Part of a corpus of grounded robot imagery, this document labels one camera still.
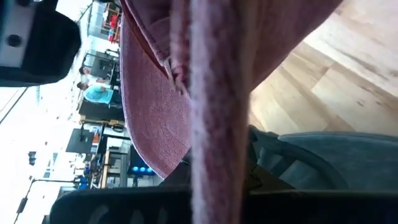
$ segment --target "wooden floor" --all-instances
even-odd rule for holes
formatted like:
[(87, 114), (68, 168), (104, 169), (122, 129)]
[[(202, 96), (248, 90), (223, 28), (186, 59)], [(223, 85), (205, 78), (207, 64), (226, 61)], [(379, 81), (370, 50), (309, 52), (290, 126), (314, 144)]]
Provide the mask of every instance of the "wooden floor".
[(398, 136), (398, 4), (348, 0), (253, 92), (250, 123), (278, 134)]

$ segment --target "gray fabric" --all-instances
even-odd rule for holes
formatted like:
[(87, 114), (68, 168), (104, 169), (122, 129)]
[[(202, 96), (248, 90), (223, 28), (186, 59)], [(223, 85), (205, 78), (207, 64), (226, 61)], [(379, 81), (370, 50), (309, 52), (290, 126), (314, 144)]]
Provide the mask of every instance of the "gray fabric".
[[(366, 133), (303, 133), (279, 136), (279, 139), (322, 157), (343, 176), (350, 189), (398, 189), (397, 137)], [(304, 177), (300, 174), (303, 170), (299, 169), (304, 166), (297, 166), (281, 179), (289, 182), (290, 178)]]

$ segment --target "light blue shirt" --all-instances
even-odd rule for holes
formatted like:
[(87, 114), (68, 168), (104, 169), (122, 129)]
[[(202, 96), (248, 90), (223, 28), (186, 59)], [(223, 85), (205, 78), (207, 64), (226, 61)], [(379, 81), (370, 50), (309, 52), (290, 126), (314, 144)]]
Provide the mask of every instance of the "light blue shirt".
[(85, 99), (92, 103), (109, 104), (111, 102), (112, 95), (113, 95), (113, 90), (105, 88), (105, 91), (101, 91), (101, 86), (99, 85), (89, 86), (83, 92), (83, 96), (85, 97)]

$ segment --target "person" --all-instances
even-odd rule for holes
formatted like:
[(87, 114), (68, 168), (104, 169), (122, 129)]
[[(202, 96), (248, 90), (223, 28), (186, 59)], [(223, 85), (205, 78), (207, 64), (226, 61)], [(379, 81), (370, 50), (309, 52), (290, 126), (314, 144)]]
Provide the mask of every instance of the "person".
[(86, 83), (86, 84), (92, 84), (92, 83), (108, 84), (109, 83), (109, 79), (95, 77), (94, 75), (91, 75), (90, 72), (91, 72), (91, 70), (89, 68), (85, 68), (83, 66), (79, 68), (79, 73), (81, 75), (81, 81), (83, 83)]
[(83, 82), (77, 83), (77, 88), (83, 91), (84, 98), (89, 102), (104, 103), (115, 107), (122, 106), (121, 95), (116, 90), (95, 84), (89, 86)]

